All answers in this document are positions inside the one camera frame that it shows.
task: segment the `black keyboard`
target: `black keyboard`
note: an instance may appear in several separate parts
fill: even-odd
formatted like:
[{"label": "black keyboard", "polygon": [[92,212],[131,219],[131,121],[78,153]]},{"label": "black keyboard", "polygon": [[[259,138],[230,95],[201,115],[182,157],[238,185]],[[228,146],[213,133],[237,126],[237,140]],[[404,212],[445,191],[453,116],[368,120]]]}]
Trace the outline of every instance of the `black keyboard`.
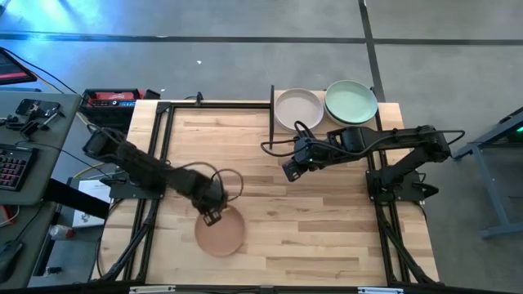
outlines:
[{"label": "black keyboard", "polygon": [[20,191],[38,149],[0,144],[0,189]]}]

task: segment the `bowl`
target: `bowl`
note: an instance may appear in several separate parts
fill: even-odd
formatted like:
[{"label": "bowl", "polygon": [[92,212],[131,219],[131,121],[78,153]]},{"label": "bowl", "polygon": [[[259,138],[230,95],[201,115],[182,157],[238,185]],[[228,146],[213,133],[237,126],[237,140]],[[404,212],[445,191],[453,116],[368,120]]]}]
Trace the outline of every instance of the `bowl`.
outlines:
[{"label": "bowl", "polygon": [[283,92],[275,102],[276,121],[288,131],[296,131],[294,123],[300,121],[310,129],[324,116],[324,106],[318,96],[305,89]]},{"label": "bowl", "polygon": [[338,81],[325,92],[327,114],[336,123],[347,126],[366,123],[378,111],[372,91],[355,81]]}]

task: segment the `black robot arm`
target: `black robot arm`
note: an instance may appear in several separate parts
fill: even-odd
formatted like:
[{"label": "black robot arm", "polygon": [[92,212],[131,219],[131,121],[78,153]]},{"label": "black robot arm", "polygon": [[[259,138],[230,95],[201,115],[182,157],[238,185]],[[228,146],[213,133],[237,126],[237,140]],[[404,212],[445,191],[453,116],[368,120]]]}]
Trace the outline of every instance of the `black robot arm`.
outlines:
[{"label": "black robot arm", "polygon": [[450,149],[443,133],[432,126],[404,130],[375,131],[368,127],[346,127],[327,133],[327,139],[318,140],[305,128],[294,137],[294,155],[283,164],[289,181],[297,180],[303,173],[323,169],[333,164],[360,160],[368,154],[389,149],[414,148],[413,152],[396,165],[384,167],[380,181],[384,185],[409,174],[427,162],[443,162],[450,156]]},{"label": "black robot arm", "polygon": [[228,195],[221,183],[204,174],[166,163],[139,150],[111,129],[93,132],[83,152],[103,163],[114,163],[129,175],[129,180],[142,189],[163,194],[167,186],[188,198],[207,225],[221,219]]}]

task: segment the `green plate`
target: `green plate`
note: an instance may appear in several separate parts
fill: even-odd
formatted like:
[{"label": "green plate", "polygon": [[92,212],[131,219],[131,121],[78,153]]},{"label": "green plate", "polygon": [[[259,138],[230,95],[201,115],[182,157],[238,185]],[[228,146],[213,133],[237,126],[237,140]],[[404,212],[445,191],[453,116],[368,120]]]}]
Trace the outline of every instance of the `green plate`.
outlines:
[{"label": "green plate", "polygon": [[366,86],[354,81],[338,81],[325,93],[325,108],[340,123],[360,124],[374,117],[378,101]]}]

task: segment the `white paper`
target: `white paper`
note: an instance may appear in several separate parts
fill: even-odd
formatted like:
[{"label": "white paper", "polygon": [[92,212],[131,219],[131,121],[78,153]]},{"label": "white paper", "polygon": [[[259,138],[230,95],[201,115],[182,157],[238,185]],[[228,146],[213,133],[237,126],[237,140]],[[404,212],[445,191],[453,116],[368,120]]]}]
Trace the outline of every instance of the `white paper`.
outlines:
[{"label": "white paper", "polygon": [[[111,188],[108,185],[102,184],[99,180],[81,180],[78,185],[78,190],[85,194],[96,197],[107,203],[110,203],[109,193]],[[85,212],[74,211],[73,227],[82,228],[94,225],[103,225],[104,220],[96,216],[90,216]]]}]

